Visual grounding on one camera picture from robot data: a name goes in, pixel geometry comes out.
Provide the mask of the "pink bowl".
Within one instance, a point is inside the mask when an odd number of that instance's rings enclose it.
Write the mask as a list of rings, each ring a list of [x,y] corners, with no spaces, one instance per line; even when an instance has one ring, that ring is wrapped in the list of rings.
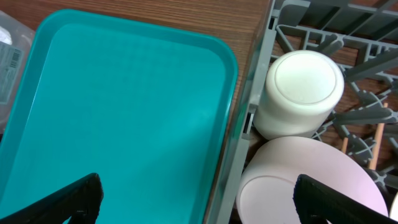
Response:
[[[236,196],[242,223],[299,223],[293,194],[300,174],[389,214],[377,185],[349,156],[323,142],[290,136],[261,146],[245,168]]]

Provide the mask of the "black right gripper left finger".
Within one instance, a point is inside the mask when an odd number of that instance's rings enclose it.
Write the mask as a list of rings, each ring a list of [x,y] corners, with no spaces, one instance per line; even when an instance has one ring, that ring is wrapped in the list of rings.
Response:
[[[95,223],[103,197],[100,177],[91,173],[2,218],[1,224]]]

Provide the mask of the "wooden chopstick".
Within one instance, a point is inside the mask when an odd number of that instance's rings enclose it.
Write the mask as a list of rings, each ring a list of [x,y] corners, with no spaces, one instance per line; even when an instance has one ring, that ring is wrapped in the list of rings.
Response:
[[[348,148],[348,138],[344,138],[344,139],[343,139],[342,146],[341,146],[341,152],[342,152],[343,154],[346,154],[347,148]]]
[[[368,169],[375,170],[377,167],[377,161],[378,161],[379,151],[380,151],[380,147],[381,147],[381,143],[382,143],[384,127],[385,127],[384,123],[379,123],[377,125],[376,132],[374,135],[374,140],[376,143],[372,149],[373,158],[370,160],[370,162],[368,164]]]

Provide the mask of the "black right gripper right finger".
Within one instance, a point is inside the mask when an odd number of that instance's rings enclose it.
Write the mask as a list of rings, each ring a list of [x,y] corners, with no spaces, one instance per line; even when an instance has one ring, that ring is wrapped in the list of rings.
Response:
[[[297,177],[293,200],[301,224],[397,224],[305,174]]]

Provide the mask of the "white pink plate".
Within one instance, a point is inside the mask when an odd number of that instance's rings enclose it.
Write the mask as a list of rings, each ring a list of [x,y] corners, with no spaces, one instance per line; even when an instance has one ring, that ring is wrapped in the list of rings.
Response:
[[[389,211],[389,218],[398,221],[398,194],[396,194],[392,201],[391,209]]]

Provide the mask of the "white paper cup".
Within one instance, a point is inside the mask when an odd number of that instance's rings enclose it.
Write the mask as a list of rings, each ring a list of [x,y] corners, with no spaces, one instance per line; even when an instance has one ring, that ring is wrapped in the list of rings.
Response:
[[[340,101],[345,82],[331,58],[311,50],[283,54],[270,66],[254,114],[254,127],[267,140],[311,138]]]

